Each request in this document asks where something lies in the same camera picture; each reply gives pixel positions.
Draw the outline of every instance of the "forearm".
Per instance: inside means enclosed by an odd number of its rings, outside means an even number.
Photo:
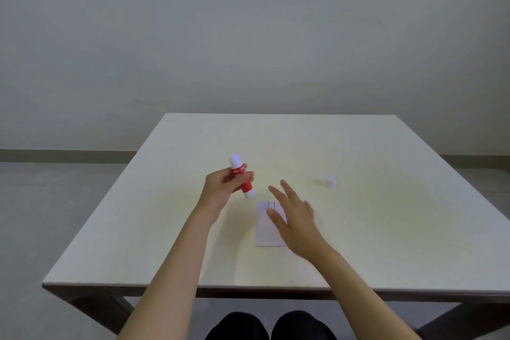
[[[209,225],[192,212],[119,339],[186,338],[208,233]]]
[[[331,287],[359,340],[419,340],[334,249],[324,248],[313,262]]]

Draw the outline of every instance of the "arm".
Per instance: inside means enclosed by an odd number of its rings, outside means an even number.
[[[322,238],[314,223],[314,210],[302,202],[282,180],[285,194],[270,186],[285,211],[287,223],[274,210],[267,214],[287,246],[314,265],[335,294],[349,324],[359,340],[419,340],[420,337],[402,321],[366,284],[347,261]]]
[[[124,325],[119,340],[185,340],[207,235],[232,192],[247,180],[253,180],[253,172],[233,177],[230,168],[226,168],[207,175],[200,200]]]

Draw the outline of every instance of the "floor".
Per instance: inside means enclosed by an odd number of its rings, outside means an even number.
[[[44,276],[125,168],[123,164],[0,163],[0,328],[9,339],[112,340],[111,332],[41,288]],[[510,219],[510,174],[459,173]],[[419,327],[455,304],[390,303]],[[338,339],[354,339],[335,301],[196,299],[189,340],[202,340],[227,313],[247,311],[270,331],[287,311],[321,319]],[[485,339],[510,339],[510,329]]]

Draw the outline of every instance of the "black pants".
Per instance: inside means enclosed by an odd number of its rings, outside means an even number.
[[[271,340],[337,340],[326,324],[303,311],[285,313],[274,325]],[[226,315],[206,340],[269,340],[258,318],[249,313]]]

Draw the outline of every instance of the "paper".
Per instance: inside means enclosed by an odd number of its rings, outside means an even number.
[[[257,202],[257,227],[255,229],[255,246],[285,246],[278,229],[267,216],[266,210],[274,208],[284,219],[284,209],[278,202]]]

